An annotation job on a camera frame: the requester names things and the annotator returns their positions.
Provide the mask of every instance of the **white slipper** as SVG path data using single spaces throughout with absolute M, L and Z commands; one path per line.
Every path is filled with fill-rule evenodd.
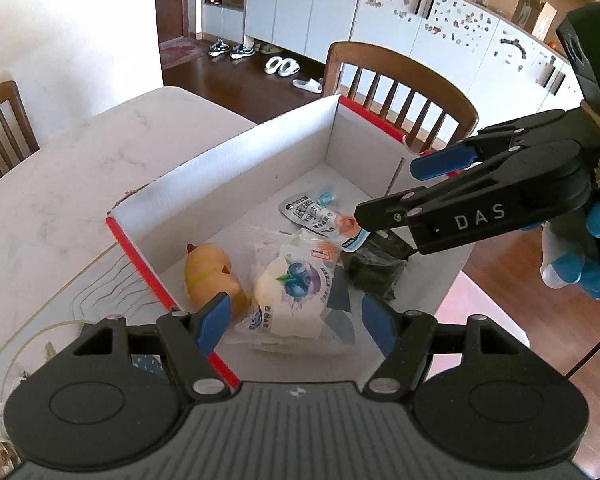
M 280 56 L 274 56 L 267 61 L 267 64 L 264 66 L 265 74 L 275 74 L 280 65 L 283 63 L 283 59 Z
M 300 65 L 298 65 L 298 62 L 295 59 L 287 57 L 282 62 L 282 65 L 280 65 L 280 68 L 278 69 L 278 75 L 280 77 L 289 77 L 290 75 L 298 73 L 299 70 Z
M 309 79 L 309 81 L 302 81 L 300 79 L 294 79 L 293 84 L 296 88 L 319 94 L 322 92 L 322 83 L 317 82 L 315 79 Z

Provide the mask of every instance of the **dark wooden floor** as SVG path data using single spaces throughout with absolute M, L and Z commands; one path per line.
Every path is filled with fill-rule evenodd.
M 291 78 L 264 74 L 268 57 L 195 59 L 163 72 L 164 84 L 180 86 L 255 123 L 316 98 L 294 88 Z M 319 78 L 323 66 L 301 60 L 299 78 Z M 547 288 L 540 279 L 540 230 L 513 232 L 476 244 L 464 271 L 527 333 L 532 349 L 565 373 L 600 339 L 600 301 L 574 286 Z M 573 377 L 589 402 L 590 423 L 576 463 L 600 477 L 600 352 Z

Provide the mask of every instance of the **chair backrest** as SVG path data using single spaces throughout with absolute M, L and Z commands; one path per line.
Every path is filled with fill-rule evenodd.
M 0 83 L 0 177 L 39 148 L 16 82 Z
M 363 106 L 367 110 L 371 110 L 374 104 L 374 97 L 381 77 L 385 76 L 393 81 L 391 89 L 378 112 L 378 116 L 385 121 L 389 121 L 387 115 L 390 114 L 398 86 L 402 84 L 410 89 L 397 117 L 389 122 L 405 132 L 403 142 L 415 152 L 423 152 L 432 148 L 446 116 L 450 116 L 458 122 L 458 127 L 448 145 L 455 144 L 469 136 L 478 123 L 478 112 L 471 101 L 440 74 L 402 54 L 382 46 L 367 43 L 339 41 L 331 45 L 322 82 L 323 96 L 338 92 L 343 64 L 357 67 L 348 94 L 348 97 L 352 100 L 356 98 L 362 71 L 366 69 L 375 73 L 373 82 L 364 99 Z M 423 95 L 426 102 L 413 126 L 407 131 L 404 128 L 405 118 L 416 94 Z M 427 117 L 431 104 L 437 105 L 442 111 L 426 139 L 419 140 L 418 133 Z

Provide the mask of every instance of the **red rug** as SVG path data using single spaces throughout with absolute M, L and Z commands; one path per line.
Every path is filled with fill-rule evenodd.
M 160 65 L 162 69 L 186 63 L 208 54 L 209 44 L 193 38 L 176 38 L 160 44 Z

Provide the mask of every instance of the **gray ribbed surface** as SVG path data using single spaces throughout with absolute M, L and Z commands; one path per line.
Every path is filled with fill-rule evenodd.
M 300 396 L 291 392 L 305 391 Z M 350 383 L 247 383 L 193 410 L 161 450 L 114 471 L 51 472 L 27 464 L 10 480 L 581 480 L 570 463 L 535 473 L 485 471 L 443 454 L 404 410 L 360 396 Z

